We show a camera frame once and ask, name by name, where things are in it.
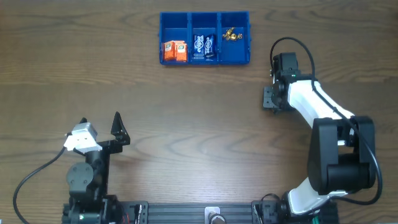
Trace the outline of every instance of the orange tic tac box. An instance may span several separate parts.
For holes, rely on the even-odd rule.
[[[175,42],[169,41],[164,43],[164,60],[175,59]]]
[[[175,54],[178,62],[186,62],[187,61],[187,44],[175,44]]]

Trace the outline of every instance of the blue plastic container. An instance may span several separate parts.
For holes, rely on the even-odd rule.
[[[249,12],[161,12],[159,27],[159,60],[162,65],[241,65],[250,62],[251,36]],[[223,34],[232,27],[242,34],[237,41],[225,40]],[[193,36],[216,35],[216,57],[193,58]],[[188,45],[188,61],[163,60],[163,43],[184,40]]]

